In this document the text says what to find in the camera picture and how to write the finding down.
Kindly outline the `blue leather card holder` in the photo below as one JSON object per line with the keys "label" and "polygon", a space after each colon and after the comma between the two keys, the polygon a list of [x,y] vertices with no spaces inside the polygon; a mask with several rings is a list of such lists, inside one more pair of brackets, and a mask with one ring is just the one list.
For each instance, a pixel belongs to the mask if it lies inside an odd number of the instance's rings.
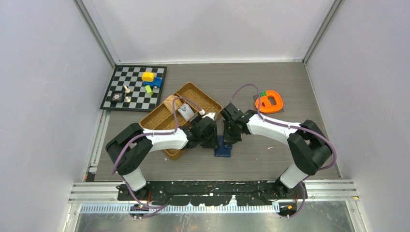
{"label": "blue leather card holder", "polygon": [[218,147],[214,149],[214,156],[219,158],[230,158],[232,156],[233,145],[226,145],[224,143],[224,136],[218,135]]}

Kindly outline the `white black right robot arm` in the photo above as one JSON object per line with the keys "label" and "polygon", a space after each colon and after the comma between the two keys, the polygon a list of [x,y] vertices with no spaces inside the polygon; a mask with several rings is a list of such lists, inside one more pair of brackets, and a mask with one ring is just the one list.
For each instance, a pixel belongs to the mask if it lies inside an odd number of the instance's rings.
{"label": "white black right robot arm", "polygon": [[295,186],[317,171],[335,154],[335,149],[317,124],[311,120],[291,123],[267,116],[254,110],[242,112],[232,103],[222,110],[224,142],[233,145],[241,136],[260,135],[288,146],[293,163],[275,181],[276,192],[282,198],[295,193]]}

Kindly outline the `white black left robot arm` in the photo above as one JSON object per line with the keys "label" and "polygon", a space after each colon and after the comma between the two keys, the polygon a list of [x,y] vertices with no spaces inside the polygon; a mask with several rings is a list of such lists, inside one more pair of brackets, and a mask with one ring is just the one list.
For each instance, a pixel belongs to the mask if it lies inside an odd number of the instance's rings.
{"label": "white black left robot arm", "polygon": [[130,194],[143,200],[148,194],[146,179],[140,164],[148,153],[158,150],[193,149],[197,146],[214,149],[218,146],[217,124],[214,112],[197,115],[191,126],[176,130],[150,130],[132,123],[112,139],[105,147],[114,163],[112,173],[117,172],[130,186]]}

